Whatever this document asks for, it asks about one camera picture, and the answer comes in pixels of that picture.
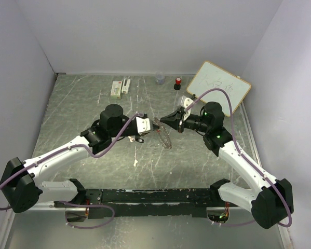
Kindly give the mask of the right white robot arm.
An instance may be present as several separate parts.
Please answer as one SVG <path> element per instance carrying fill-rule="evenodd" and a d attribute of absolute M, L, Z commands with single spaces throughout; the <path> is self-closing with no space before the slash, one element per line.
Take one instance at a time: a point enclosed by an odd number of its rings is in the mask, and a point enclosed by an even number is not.
<path fill-rule="evenodd" d="M 290 226 L 294 211 L 291 183 L 285 178 L 279 180 L 272 176 L 248 156 L 224 128 L 224 117 L 219 103 L 208 102 L 199 115 L 179 107 L 162 117 L 160 122 L 180 133 L 185 129 L 202 132 L 205 146 L 226 161 L 248 184 L 249 188 L 244 189 L 225 179 L 214 183 L 209 194 L 213 205 L 235 204 L 251 212 L 256 223 L 264 229 L 280 224 L 285 218 Z"/>

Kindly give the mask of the metal disc with keyrings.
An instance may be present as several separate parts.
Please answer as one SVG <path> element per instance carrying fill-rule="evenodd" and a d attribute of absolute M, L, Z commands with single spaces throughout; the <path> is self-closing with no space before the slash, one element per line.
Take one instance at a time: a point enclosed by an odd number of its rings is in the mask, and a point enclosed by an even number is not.
<path fill-rule="evenodd" d="M 159 135 L 160 141 L 162 143 L 162 146 L 165 149 L 171 149 L 172 148 L 172 142 L 170 140 L 169 133 L 167 132 L 166 128 L 164 127 L 164 124 L 161 123 L 157 117 L 155 117 L 153 121 L 158 123 L 160 126 L 162 126 L 164 128 L 160 132 L 157 132 L 157 134 Z"/>

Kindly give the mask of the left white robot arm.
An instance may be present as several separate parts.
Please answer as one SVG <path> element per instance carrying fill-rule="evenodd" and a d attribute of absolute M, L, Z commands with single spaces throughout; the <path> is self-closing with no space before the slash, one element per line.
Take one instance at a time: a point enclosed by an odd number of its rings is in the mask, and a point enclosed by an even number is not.
<path fill-rule="evenodd" d="M 141 136 L 159 129 L 147 114 L 124 115 L 117 104 L 108 105 L 100 118 L 70 142 L 38 157 L 25 161 L 15 157 L 9 160 L 0 181 L 0 191 L 9 208 L 22 213 L 37 203 L 66 201 L 74 207 L 82 206 L 86 194 L 75 179 L 50 182 L 49 178 L 60 168 L 88 157 L 100 158 L 122 137 Z"/>

